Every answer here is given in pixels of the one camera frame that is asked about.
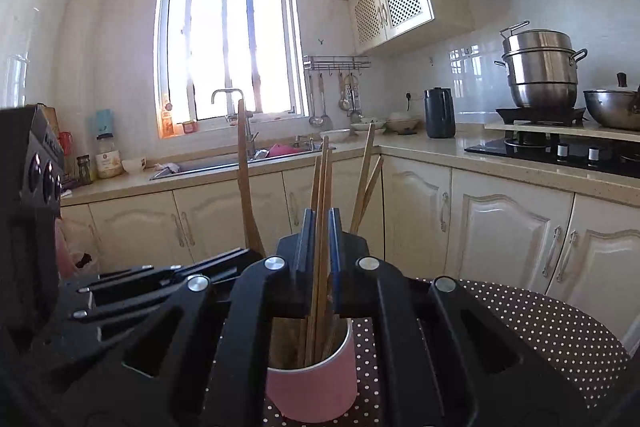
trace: beige countertop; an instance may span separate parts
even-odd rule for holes
[[[456,137],[451,139],[430,139],[424,132],[414,136],[376,135],[374,152],[640,206],[640,179],[465,152],[466,147],[502,136],[504,134],[501,132],[484,130],[482,126],[475,125],[460,125]],[[364,144],[363,135],[336,144],[334,160],[361,156]],[[274,158],[255,163],[249,166],[249,174],[257,176],[312,166],[316,155]],[[235,180],[237,170],[237,167],[216,169],[155,181],[149,180],[154,174],[151,170],[141,174],[123,174],[110,180],[100,180],[92,185],[76,188],[71,196],[63,198],[62,205],[95,203]]]

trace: utensil rack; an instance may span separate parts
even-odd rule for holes
[[[371,67],[369,57],[349,57],[341,55],[302,57],[305,70],[308,71],[360,71]]]

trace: white bowl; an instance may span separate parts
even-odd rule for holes
[[[129,174],[138,174],[145,170],[146,158],[133,158],[131,160],[122,160],[122,168]]]
[[[395,132],[402,132],[406,129],[414,130],[420,123],[419,118],[407,118],[405,120],[389,120],[386,127]]]
[[[320,133],[320,137],[324,139],[324,137],[329,138],[329,143],[342,143],[351,134],[351,129],[338,129],[336,131],[324,131]]]
[[[375,127],[375,130],[379,131],[379,130],[384,130],[385,123],[386,122],[384,120],[375,120],[367,123],[352,123],[351,128],[356,132],[368,132],[369,125],[373,124]]]

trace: pot lid handle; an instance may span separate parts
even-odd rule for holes
[[[523,22],[521,22],[519,24],[516,24],[515,26],[510,26],[508,28],[503,29],[500,32],[500,35],[502,35],[503,39],[508,39],[509,37],[511,37],[513,35],[513,31],[514,30],[518,30],[518,29],[523,28],[524,26],[527,26],[529,24],[531,24],[531,21],[523,21]],[[509,37],[508,37],[507,35],[505,35],[506,32],[510,32],[511,35],[509,35]]]

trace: pink utensil holder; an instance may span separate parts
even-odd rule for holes
[[[353,325],[338,350],[328,359],[304,369],[267,372],[266,394],[282,413],[302,423],[322,423],[346,413],[356,400],[356,356]]]

